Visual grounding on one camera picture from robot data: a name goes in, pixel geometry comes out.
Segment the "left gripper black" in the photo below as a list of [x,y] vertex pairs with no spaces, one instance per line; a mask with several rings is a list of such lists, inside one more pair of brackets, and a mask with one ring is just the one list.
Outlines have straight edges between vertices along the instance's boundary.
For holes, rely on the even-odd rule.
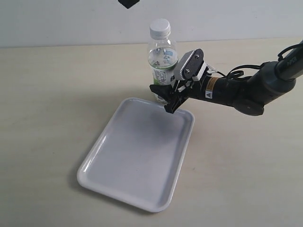
[[130,9],[132,6],[137,4],[140,0],[118,0],[126,9]]

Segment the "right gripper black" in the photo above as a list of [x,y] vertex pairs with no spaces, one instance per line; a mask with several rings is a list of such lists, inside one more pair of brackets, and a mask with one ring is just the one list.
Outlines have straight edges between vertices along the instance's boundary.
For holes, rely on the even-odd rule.
[[166,102],[164,109],[173,114],[188,99],[205,101],[205,79],[201,81],[176,81],[172,85],[150,85],[150,90],[157,95],[159,99]]

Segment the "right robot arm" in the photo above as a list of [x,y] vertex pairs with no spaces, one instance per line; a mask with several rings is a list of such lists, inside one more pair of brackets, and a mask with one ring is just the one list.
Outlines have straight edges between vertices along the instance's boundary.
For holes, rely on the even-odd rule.
[[185,53],[174,68],[173,85],[150,85],[150,90],[165,100],[165,111],[171,114],[192,98],[259,116],[265,105],[291,91],[303,74],[302,43],[277,56],[277,61],[241,65],[218,78],[212,76],[218,71],[206,63],[203,50],[195,49]]

